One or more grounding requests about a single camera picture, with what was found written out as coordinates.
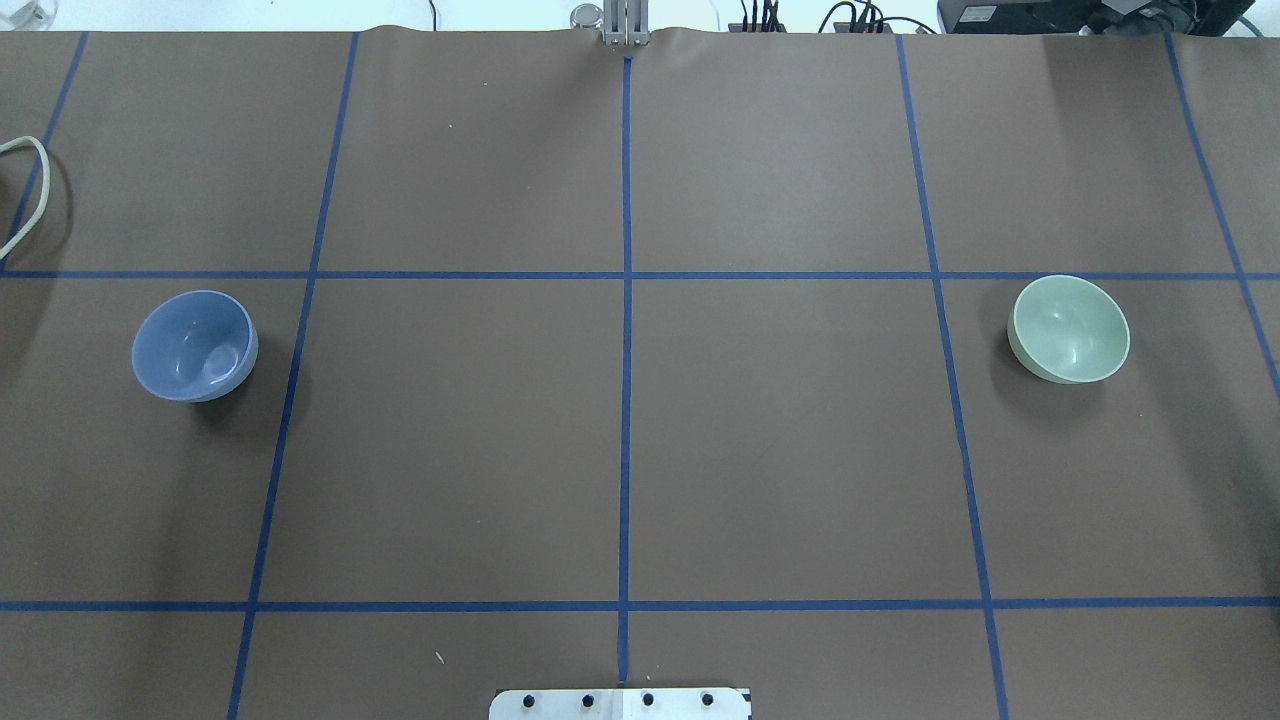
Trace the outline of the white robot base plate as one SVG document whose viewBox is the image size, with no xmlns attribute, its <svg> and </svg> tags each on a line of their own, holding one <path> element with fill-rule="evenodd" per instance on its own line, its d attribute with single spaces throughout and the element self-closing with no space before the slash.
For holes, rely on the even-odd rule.
<svg viewBox="0 0 1280 720">
<path fill-rule="evenodd" d="M 489 719 L 751 719 L 750 691 L 728 687 L 511 689 Z"/>
</svg>

